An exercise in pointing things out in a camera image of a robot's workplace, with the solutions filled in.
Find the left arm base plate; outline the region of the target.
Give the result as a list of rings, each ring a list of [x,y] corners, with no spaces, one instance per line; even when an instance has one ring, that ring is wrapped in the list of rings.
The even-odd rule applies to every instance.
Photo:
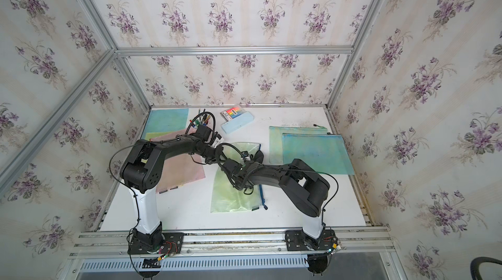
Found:
[[[174,255],[182,249],[185,234],[182,232],[155,234],[133,234],[128,242],[129,255]]]

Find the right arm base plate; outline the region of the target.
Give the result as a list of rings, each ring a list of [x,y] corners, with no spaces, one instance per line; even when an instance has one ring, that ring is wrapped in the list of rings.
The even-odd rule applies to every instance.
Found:
[[[325,228],[317,239],[308,236],[303,230],[286,230],[284,240],[287,251],[329,251],[339,248],[335,232]]]

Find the pink mesh document bag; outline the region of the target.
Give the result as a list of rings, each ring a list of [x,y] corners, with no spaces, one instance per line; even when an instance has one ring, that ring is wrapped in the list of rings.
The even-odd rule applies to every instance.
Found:
[[[162,194],[185,184],[205,179],[205,171],[199,155],[182,154],[167,159],[163,164],[162,176],[156,186],[156,193]]]

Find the light green document bag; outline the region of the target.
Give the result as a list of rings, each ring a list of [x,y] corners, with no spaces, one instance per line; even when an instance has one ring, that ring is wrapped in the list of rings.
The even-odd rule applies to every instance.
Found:
[[[243,163],[242,154],[247,160],[254,156],[260,149],[259,143],[237,142],[232,144],[237,149],[224,146],[221,161],[227,158]],[[210,204],[211,213],[234,213],[244,211],[255,211],[262,206],[259,187],[236,190],[229,182],[227,175],[218,168],[214,178],[213,193]]]

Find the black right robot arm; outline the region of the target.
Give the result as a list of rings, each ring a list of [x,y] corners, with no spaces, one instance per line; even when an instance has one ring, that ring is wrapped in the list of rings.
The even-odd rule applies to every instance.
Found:
[[[270,165],[250,159],[242,163],[227,159],[219,164],[232,187],[238,191],[258,185],[277,187],[285,193],[304,215],[302,230],[306,237],[318,240],[324,230],[323,206],[328,199],[330,184],[318,172],[300,159],[290,164]]]

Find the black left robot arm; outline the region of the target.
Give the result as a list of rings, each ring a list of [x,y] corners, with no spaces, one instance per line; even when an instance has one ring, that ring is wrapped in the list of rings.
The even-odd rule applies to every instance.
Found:
[[[132,146],[119,175],[135,200],[137,224],[133,228],[134,234],[150,237],[162,231],[155,188],[161,180],[164,162],[183,154],[197,154],[205,159],[206,164],[213,164],[213,144],[217,139],[221,139],[218,132],[208,126],[199,126],[194,133],[161,141],[140,139]]]

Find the yellow mesh document bag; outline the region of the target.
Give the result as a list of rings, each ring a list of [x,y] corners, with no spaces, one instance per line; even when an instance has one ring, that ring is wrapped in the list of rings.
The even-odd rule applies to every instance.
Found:
[[[176,136],[173,132],[149,132],[145,135],[147,141],[165,141],[172,139]]]

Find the blue mesh document bag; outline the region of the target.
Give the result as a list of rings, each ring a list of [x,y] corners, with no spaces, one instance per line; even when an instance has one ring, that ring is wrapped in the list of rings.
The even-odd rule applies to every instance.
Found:
[[[187,127],[189,109],[154,109],[150,111],[143,134],[176,132]]]

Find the large teal document bag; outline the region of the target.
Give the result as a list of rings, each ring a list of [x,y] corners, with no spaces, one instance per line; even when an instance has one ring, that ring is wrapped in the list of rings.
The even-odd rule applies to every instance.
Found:
[[[291,134],[282,135],[283,162],[300,159],[314,171],[332,175],[354,175],[345,143],[340,135]]]

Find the green and grey cleaning cloth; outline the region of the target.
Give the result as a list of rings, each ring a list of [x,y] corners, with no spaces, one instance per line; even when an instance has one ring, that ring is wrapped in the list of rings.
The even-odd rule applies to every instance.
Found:
[[[252,161],[260,164],[264,163],[264,153],[261,150],[258,150],[252,155]]]

